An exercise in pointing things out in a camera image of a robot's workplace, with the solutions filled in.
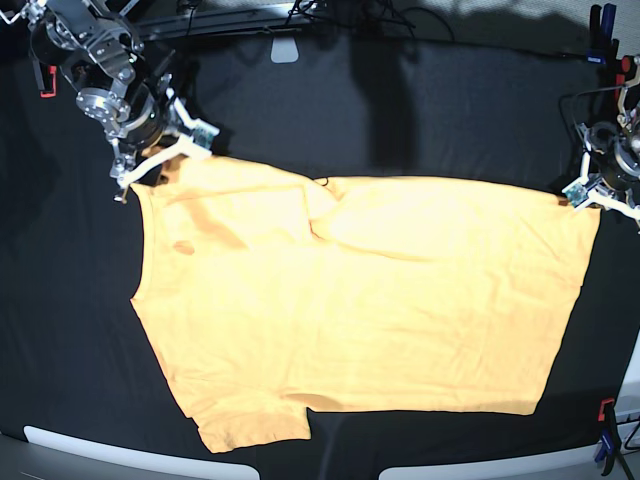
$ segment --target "black table surface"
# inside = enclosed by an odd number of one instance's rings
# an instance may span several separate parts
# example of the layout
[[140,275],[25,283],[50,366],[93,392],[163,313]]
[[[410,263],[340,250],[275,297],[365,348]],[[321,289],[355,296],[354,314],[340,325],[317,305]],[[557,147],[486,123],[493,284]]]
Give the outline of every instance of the black table surface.
[[[507,50],[269,36],[193,48],[193,107],[215,148],[309,175],[437,175],[557,191],[576,149],[559,100],[596,67]],[[604,214],[535,414],[309,411],[312,439],[213,455],[184,418],[130,306],[137,199],[112,202],[110,147],[74,92],[38,97],[31,66],[0,67],[0,431],[32,425],[111,445],[245,463],[263,479],[369,479],[388,467],[531,455],[596,442],[638,333],[638,237]]]

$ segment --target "t-shirt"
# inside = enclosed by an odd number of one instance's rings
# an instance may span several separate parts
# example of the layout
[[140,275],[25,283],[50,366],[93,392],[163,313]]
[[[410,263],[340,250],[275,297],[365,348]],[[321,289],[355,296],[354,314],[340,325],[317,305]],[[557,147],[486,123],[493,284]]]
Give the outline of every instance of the t-shirt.
[[135,185],[132,299],[212,452],[308,439],[306,409],[530,414],[599,213],[428,178],[311,180],[182,159]]

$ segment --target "orange t-shirt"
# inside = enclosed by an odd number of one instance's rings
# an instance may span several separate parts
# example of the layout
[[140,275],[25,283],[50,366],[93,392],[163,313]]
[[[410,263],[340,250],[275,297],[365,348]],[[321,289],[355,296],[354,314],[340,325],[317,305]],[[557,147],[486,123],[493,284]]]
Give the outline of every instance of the orange t-shirt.
[[132,304],[212,452],[309,438],[307,408],[534,411],[598,211],[224,157],[167,175],[133,187],[145,245]]

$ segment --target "black cloth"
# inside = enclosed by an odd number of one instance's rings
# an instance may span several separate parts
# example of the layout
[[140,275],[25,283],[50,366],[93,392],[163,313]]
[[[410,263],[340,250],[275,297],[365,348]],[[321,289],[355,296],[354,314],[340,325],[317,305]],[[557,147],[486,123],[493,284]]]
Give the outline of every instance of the black cloth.
[[[438,175],[557,190],[577,153],[562,95],[596,67],[467,46],[299,37],[192,48],[194,108],[220,153],[312,177]],[[595,443],[633,351],[640,257],[632,221],[603,215],[580,298],[531,416],[309,412],[312,439],[213,455],[175,404],[129,298],[141,273],[135,195],[111,198],[112,152],[60,85],[0,67],[0,431],[25,425],[167,455],[245,463],[263,479],[372,479],[388,467],[494,460]]]

